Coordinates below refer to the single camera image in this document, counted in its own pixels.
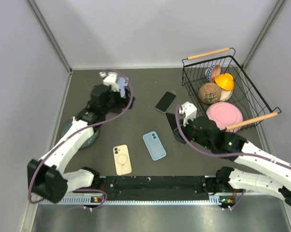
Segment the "lavender purple phone case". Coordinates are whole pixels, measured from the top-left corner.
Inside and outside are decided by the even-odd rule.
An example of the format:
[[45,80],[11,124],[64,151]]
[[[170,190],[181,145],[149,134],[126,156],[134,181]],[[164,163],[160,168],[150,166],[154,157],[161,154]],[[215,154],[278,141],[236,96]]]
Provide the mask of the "lavender purple phone case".
[[118,78],[118,86],[120,95],[122,98],[125,97],[125,87],[128,86],[129,78],[128,77],[119,77]]

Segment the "light blue phone case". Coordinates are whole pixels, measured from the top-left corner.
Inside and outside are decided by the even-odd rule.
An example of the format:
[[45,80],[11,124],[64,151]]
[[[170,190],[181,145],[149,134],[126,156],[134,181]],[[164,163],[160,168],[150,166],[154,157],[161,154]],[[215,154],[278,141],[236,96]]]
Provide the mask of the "light blue phone case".
[[143,141],[153,161],[164,158],[167,153],[155,131],[143,135]]

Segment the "silver edged black phone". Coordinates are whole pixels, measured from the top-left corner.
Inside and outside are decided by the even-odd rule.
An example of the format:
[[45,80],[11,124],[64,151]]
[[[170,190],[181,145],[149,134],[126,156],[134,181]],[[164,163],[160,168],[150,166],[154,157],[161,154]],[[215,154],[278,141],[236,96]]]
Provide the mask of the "silver edged black phone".
[[175,99],[176,95],[174,93],[166,91],[156,104],[155,109],[162,113],[166,113]]

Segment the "cream white phone case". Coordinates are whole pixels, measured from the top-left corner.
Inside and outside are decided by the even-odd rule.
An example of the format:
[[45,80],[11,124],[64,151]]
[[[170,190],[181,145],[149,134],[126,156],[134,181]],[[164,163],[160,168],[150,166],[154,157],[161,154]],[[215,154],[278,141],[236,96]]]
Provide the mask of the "cream white phone case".
[[127,145],[113,148],[114,161],[117,175],[126,175],[132,172],[129,150]]

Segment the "purple edged black phone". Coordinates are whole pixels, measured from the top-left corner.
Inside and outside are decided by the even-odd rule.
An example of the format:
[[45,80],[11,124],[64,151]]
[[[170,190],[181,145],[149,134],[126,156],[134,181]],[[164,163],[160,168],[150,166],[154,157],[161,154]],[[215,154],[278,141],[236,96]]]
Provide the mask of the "purple edged black phone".
[[122,112],[122,108],[113,108],[109,111],[109,113],[116,114],[116,115],[120,114],[121,112]]

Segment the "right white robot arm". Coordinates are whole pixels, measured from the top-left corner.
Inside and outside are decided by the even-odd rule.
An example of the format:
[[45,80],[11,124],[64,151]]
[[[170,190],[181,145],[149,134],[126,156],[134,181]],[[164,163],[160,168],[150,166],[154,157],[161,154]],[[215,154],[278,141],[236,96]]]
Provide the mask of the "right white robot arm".
[[238,134],[220,130],[205,116],[180,119],[178,115],[168,114],[167,118],[177,141],[203,155],[227,159],[257,171],[252,174],[222,167],[216,174],[216,189],[260,192],[291,206],[291,163],[263,151]]

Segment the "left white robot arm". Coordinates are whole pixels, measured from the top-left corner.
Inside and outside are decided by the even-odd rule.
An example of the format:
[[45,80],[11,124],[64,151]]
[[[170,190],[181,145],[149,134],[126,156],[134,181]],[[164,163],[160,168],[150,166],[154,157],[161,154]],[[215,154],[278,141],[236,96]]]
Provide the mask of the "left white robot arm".
[[32,159],[27,165],[28,201],[36,204],[42,200],[59,203],[73,191],[97,191],[100,187],[99,173],[82,167],[77,171],[64,172],[68,163],[81,146],[100,129],[113,121],[106,115],[113,109],[122,109],[117,119],[132,108],[135,100],[130,82],[124,86],[125,94],[115,90],[114,85],[95,85],[90,100],[72,120],[71,127],[56,145],[39,159]]

